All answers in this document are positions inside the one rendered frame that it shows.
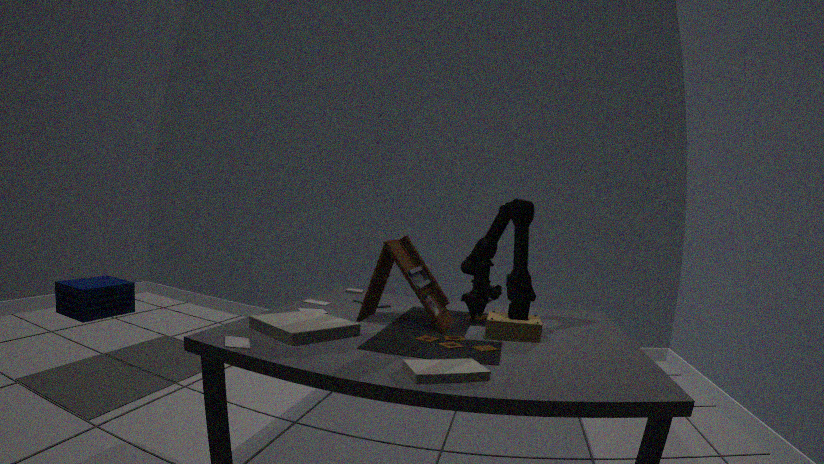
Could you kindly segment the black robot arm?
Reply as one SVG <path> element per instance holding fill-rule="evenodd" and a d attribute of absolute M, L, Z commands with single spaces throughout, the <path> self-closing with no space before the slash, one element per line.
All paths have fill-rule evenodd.
<path fill-rule="evenodd" d="M 490 266 L 494 266 L 491 259 L 498 247 L 497 243 L 504 229 L 512 218 L 514 230 L 514 263 L 513 270 L 506 275 L 506 286 L 509 304 L 508 317 L 511 320 L 528 321 L 530 301 L 535 301 L 530 273 L 527 269 L 529 224 L 534 219 L 534 205 L 523 199 L 514 199 L 499 207 L 499 213 L 490 226 L 485 237 L 475 245 L 469 257 L 461 264 L 463 273 L 478 278 L 489 278 Z M 496 300 L 501 294 L 502 286 L 482 285 L 480 296 L 484 293 L 490 299 Z"/>

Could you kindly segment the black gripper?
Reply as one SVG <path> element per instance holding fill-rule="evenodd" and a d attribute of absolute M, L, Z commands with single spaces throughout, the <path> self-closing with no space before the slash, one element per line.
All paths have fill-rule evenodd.
<path fill-rule="evenodd" d="M 471 293 L 464 294 L 462 296 L 462 301 L 466 302 L 466 306 L 470 312 L 471 318 L 472 320 L 474 320 L 476 316 L 482 316 L 486 304 L 490 302 L 492 299 L 489 300 L 489 297 L 487 297 L 485 293 L 484 296 L 480 296 L 482 285 L 489 285 L 489 283 L 491 283 L 491 281 L 489 281 L 489 278 L 474 277 L 474 279 L 472 279 L 472 283 L 473 291 L 471 291 Z"/>

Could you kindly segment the white paper ticket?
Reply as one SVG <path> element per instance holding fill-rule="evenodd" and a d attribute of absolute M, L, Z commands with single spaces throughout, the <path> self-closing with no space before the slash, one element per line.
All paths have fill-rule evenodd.
<path fill-rule="evenodd" d="M 427 303 L 429 304 L 429 306 L 432 308 L 433 313 L 435 314 L 435 316 L 437 316 L 437 315 L 438 315 L 438 313 L 439 313 L 439 310 L 437 309 L 437 307 L 436 307 L 435 303 L 433 302 L 433 300 L 431 299 L 430 295 L 428 295 L 427 297 L 425 297 L 425 300 L 427 301 Z"/>

